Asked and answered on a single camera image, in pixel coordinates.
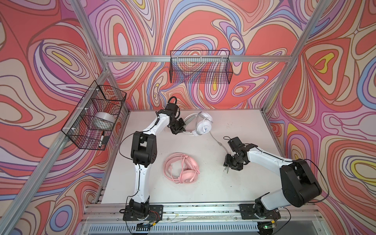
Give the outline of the pink headphones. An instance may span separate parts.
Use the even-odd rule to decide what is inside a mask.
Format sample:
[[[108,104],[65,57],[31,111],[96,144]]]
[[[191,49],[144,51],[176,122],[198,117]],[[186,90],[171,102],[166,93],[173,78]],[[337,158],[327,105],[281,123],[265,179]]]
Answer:
[[[173,175],[173,165],[179,162],[181,167],[178,176]],[[185,153],[176,152],[166,158],[163,163],[164,176],[175,184],[192,184],[198,180],[200,169],[195,159]]]

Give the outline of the white headphones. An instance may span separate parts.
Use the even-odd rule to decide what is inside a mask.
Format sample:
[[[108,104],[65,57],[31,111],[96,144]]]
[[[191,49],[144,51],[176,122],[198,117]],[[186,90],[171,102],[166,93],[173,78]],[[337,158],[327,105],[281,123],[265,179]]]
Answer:
[[[189,136],[201,136],[210,133],[212,129],[213,119],[212,116],[206,112],[193,113],[184,118],[184,131],[183,133]],[[195,129],[192,131],[187,130],[187,126],[195,121]]]

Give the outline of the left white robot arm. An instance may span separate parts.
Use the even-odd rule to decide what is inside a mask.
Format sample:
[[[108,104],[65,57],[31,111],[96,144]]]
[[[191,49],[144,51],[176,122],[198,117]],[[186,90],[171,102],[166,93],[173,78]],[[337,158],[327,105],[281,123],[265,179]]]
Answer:
[[[165,128],[177,135],[185,131],[184,121],[180,117],[177,98],[171,97],[164,109],[156,112],[156,118],[142,131],[133,134],[131,159],[136,169],[135,194],[129,201],[129,210],[134,216],[146,218],[149,207],[149,170],[157,158],[157,136]]]

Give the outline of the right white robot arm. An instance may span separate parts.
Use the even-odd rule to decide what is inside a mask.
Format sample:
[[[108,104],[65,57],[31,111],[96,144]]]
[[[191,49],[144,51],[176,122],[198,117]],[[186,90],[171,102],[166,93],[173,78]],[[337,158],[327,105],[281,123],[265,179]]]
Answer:
[[[322,193],[322,188],[304,159],[291,160],[276,156],[255,144],[245,144],[239,137],[224,137],[233,154],[224,160],[225,170],[241,171],[253,163],[275,173],[281,179],[282,188],[257,198],[251,214],[258,219],[266,219],[273,211],[285,206],[301,207]]]

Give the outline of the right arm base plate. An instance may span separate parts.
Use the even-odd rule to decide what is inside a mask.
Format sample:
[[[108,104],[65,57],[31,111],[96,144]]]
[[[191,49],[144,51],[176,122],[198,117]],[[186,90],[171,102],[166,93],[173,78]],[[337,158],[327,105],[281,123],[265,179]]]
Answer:
[[[278,220],[281,218],[277,209],[269,211],[261,204],[239,204],[237,212],[241,214],[243,220]]]

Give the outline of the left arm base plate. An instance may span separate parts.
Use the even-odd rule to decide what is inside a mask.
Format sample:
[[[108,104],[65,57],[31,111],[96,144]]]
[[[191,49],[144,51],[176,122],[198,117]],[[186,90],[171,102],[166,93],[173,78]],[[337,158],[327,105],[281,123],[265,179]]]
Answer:
[[[129,205],[123,210],[123,221],[160,221],[163,219],[164,206],[162,204],[149,205],[138,211]]]

